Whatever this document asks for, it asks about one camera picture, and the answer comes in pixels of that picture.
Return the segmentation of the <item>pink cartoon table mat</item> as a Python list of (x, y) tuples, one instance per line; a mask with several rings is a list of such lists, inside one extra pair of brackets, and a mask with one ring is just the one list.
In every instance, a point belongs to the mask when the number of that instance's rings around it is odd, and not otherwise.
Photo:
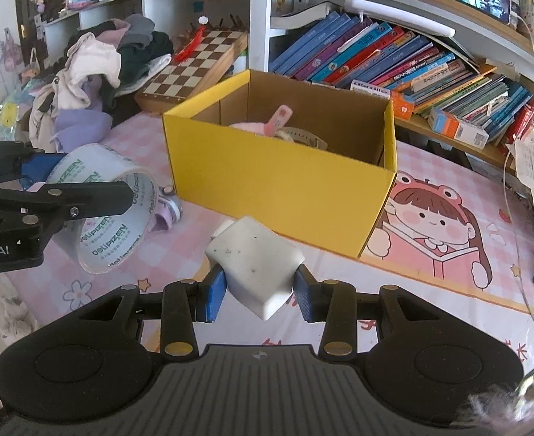
[[(115, 127), (105, 144), (166, 181), (170, 174), (161, 117), (137, 114)], [(203, 279), (209, 271), (205, 254), (212, 235), (226, 221), (224, 215), (183, 203), (181, 220), (166, 231), (149, 232), (125, 262), (113, 270), (92, 275), (72, 260), (55, 242), (44, 251), (43, 264), (29, 270), (8, 272), (7, 279), (40, 325), (47, 325), (105, 293), (125, 284), (144, 292), (159, 292), (180, 279)], [(409, 272), (375, 261), (353, 260), (303, 243), (296, 245), (306, 267), (319, 280), (339, 279), (359, 292), (377, 293), (384, 284), (395, 284), (444, 311), (484, 331), (509, 346), (525, 370), (534, 368), (534, 286), (516, 274), (530, 273), (534, 249), (525, 233), (502, 223), (488, 229), (495, 243), (505, 246), (508, 279), (494, 278), (485, 291), (464, 292), (459, 286), (438, 286), (416, 280)], [(199, 347), (207, 343), (279, 344), (310, 343), (316, 346), (321, 324), (308, 324), (296, 300), (289, 299), (269, 320), (263, 321), (231, 295), (224, 298), (215, 323), (195, 327)]]

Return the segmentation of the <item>wooden chess board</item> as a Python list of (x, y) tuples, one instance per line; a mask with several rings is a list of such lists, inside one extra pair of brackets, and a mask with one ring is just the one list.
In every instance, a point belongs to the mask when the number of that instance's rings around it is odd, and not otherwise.
[(209, 29), (189, 58), (170, 62), (136, 93), (142, 111), (164, 113), (219, 83), (247, 49), (248, 33)]

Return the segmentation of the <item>orange white usmile box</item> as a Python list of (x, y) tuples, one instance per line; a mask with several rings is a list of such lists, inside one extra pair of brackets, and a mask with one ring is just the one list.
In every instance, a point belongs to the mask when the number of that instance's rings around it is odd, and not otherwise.
[(415, 104), (404, 96), (403, 93), (392, 90), (390, 92), (390, 100), (392, 102), (394, 117), (405, 121), (409, 121), (414, 114)]

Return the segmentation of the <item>red tassel ornament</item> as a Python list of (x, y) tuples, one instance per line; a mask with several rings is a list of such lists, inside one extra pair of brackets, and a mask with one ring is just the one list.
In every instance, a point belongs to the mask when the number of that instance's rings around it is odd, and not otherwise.
[(174, 65), (178, 65), (181, 62), (186, 61), (192, 55), (194, 50), (203, 40), (203, 34), (208, 22), (209, 19), (207, 16), (200, 16), (198, 18), (198, 26), (194, 32), (194, 35), (191, 37), (191, 40), (186, 44), (186, 46), (184, 46), (183, 49), (173, 55), (173, 59), (171, 61), (173, 61)]

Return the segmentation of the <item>pink plush paw toy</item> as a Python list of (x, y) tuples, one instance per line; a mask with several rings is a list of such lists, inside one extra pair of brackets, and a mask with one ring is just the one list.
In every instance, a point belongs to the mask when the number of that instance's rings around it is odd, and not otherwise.
[(260, 122), (241, 122), (231, 124), (231, 128), (253, 133), (260, 136), (267, 136), (268, 126)]

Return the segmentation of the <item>purple small toy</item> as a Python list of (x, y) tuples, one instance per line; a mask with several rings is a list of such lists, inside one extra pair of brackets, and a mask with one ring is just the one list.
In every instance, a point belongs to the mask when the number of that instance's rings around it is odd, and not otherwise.
[(150, 232), (167, 232), (183, 216), (183, 208), (177, 189), (173, 185), (159, 187), (158, 202), (150, 221)]

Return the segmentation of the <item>small white charger plug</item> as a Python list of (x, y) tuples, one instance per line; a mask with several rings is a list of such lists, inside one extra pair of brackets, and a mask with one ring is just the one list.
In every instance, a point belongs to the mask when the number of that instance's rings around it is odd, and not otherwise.
[(231, 225), (233, 225), (235, 221), (230, 218), (226, 218), (219, 226), (218, 228), (211, 234), (211, 239), (214, 240), (216, 237), (218, 237), (220, 234), (222, 234), (226, 229), (228, 229)]

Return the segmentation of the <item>white large power adapter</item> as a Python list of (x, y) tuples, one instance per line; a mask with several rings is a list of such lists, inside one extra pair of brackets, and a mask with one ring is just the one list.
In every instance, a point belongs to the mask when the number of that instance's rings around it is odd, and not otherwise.
[(232, 296), (257, 317), (270, 319), (293, 293), (303, 252), (254, 218), (240, 218), (211, 239), (205, 254), (220, 265)]

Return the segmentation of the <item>yellow cardboard box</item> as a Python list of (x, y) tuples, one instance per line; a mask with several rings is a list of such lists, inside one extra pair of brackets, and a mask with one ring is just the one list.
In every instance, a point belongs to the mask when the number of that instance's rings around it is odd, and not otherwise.
[[(231, 128), (266, 124), (282, 104), (293, 111), (283, 128), (326, 151)], [(364, 253), (398, 170), (389, 100), (272, 73), (204, 90), (166, 111), (163, 130), (181, 198), (346, 257)]]

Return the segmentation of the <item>pile of clothes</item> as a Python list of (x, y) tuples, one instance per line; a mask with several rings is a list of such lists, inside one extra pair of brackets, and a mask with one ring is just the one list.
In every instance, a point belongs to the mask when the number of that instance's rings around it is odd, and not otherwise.
[(134, 93), (170, 64), (170, 37), (140, 14), (111, 19), (70, 37), (29, 114), (29, 141), (69, 154), (112, 130), (116, 99)]

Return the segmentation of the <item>pink utility knife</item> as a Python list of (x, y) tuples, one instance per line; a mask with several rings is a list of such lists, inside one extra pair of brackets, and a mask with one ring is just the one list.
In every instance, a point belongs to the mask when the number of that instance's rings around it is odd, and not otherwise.
[(264, 135), (274, 137), (279, 129), (282, 129), (293, 116), (293, 111), (285, 104), (280, 105), (275, 113), (265, 124)]

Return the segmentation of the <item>orange white box right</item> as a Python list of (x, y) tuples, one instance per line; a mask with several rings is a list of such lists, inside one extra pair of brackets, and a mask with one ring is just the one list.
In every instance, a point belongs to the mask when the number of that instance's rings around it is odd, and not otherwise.
[(430, 110), (428, 123), (434, 133), (479, 150), (484, 149), (489, 141), (489, 135), (484, 129), (441, 109)]

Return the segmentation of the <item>clear packing tape roll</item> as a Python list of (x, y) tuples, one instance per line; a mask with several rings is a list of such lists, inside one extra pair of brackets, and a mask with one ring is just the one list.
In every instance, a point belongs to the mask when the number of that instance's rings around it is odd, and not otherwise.
[(75, 203), (44, 251), (44, 264), (66, 260), (92, 275), (119, 266), (140, 245), (154, 218), (159, 189), (150, 171), (112, 148), (88, 144), (70, 154), (36, 154), (23, 166), (23, 183), (83, 187), (88, 205)]

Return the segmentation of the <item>row of leaning books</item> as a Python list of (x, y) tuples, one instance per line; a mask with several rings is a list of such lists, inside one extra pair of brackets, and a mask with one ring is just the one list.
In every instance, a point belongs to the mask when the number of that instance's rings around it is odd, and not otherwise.
[(517, 138), (512, 124), (534, 98), (453, 40), (329, 2), (274, 18), (271, 25), (293, 36), (271, 57), (270, 72), (381, 97), (395, 90), (415, 104), (413, 115), (428, 122), (430, 110), (441, 109), (484, 129), (488, 143)]

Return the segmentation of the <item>cream pikachu wrist watch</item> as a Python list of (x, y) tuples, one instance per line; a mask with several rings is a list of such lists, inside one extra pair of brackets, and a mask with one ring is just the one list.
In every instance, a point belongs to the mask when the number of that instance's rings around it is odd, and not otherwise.
[(285, 127), (278, 129), (275, 133), (275, 138), (321, 151), (326, 151), (328, 147), (327, 143), (320, 137), (300, 128)]

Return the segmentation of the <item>white shelf upright post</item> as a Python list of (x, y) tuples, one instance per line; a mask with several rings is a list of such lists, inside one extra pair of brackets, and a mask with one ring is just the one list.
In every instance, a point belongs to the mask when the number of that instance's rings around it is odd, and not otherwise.
[(268, 71), (272, 0), (249, 0), (248, 67)]

